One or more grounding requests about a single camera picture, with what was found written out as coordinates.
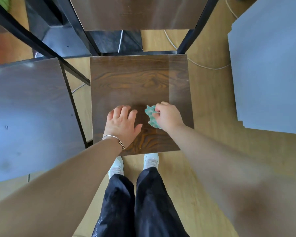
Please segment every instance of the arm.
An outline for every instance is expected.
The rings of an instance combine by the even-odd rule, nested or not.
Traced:
[[[104,135],[128,147],[140,133],[136,110],[119,106]],[[0,202],[0,236],[72,236],[122,147],[108,137],[26,184]]]
[[[198,179],[240,236],[296,236],[296,183],[185,126],[174,105],[154,117],[188,158]]]

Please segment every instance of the light wood floor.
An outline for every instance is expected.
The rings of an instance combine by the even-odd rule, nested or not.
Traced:
[[[255,0],[237,2],[230,6],[239,16]],[[235,18],[220,0],[204,30],[188,50],[195,62],[218,68],[230,63],[227,33]],[[175,45],[179,45],[186,31],[168,31]],[[173,50],[161,31],[142,31],[145,51]],[[71,59],[72,65],[90,76],[87,58]],[[231,67],[208,70],[189,62],[189,75],[195,129],[235,149],[249,154],[252,159],[267,163],[284,175],[296,178],[296,135],[246,129],[237,121]],[[72,90],[81,82],[68,75]],[[92,137],[91,96],[88,86],[74,93],[75,103],[86,138]],[[126,156],[125,175],[136,185],[143,168],[143,155]],[[177,209],[185,230],[190,236],[237,236],[228,219],[204,191],[182,152],[160,154],[159,172]],[[40,173],[31,174],[31,179]],[[0,183],[0,199],[27,182],[20,177]],[[98,219],[108,177],[103,179],[86,215],[77,228],[76,236],[91,236]]]

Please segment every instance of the black metal chair frame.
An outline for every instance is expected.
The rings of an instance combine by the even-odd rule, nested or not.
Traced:
[[[93,38],[87,31],[84,31],[79,18],[70,2],[70,0],[57,0],[59,6],[61,7],[63,13],[65,14],[67,20],[75,30],[76,34],[82,40],[83,44],[89,50],[91,56],[108,56],[108,55],[174,55],[174,54],[185,54],[186,51],[190,48],[193,42],[196,40],[198,35],[203,30],[205,24],[207,23],[211,13],[213,12],[218,0],[208,0],[204,10],[195,26],[194,29],[190,29],[180,46],[176,51],[129,51],[129,52],[116,52],[116,53],[101,53],[94,42]],[[36,8],[36,12],[46,20],[47,23],[56,23],[58,24],[59,17],[56,19],[55,16],[52,15],[52,11],[46,7]],[[8,32],[16,36],[22,42],[32,47],[35,51],[41,53],[43,56],[47,58],[55,58],[57,57],[63,66],[64,70],[71,73],[73,76],[86,83],[88,86],[91,86],[91,81],[86,78],[83,74],[81,74],[76,68],[74,68],[71,64],[69,64],[65,59],[63,59],[60,55],[54,52],[50,47],[44,44],[40,39],[38,39],[35,35],[33,35],[30,31],[25,29],[12,15],[10,15],[1,5],[0,5],[0,25],[4,27]],[[92,141],[88,142],[86,146],[92,145]]]

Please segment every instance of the person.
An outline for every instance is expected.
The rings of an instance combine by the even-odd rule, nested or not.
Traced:
[[[0,201],[0,236],[72,236],[109,170],[93,236],[187,236],[158,174],[156,154],[132,184],[116,156],[140,133],[136,110],[119,106],[107,116],[102,141],[47,171]],[[174,105],[154,117],[180,147],[206,191],[240,237],[296,236],[296,182],[185,126]]]

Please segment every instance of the left hand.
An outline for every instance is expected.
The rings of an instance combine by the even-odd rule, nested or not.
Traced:
[[[114,110],[111,110],[106,118],[106,125],[103,134],[103,136],[114,135],[118,137],[123,143],[125,149],[134,141],[136,136],[138,136],[143,126],[143,124],[138,124],[134,128],[137,111],[132,110],[128,115],[130,108],[131,107],[129,105],[120,105]]]

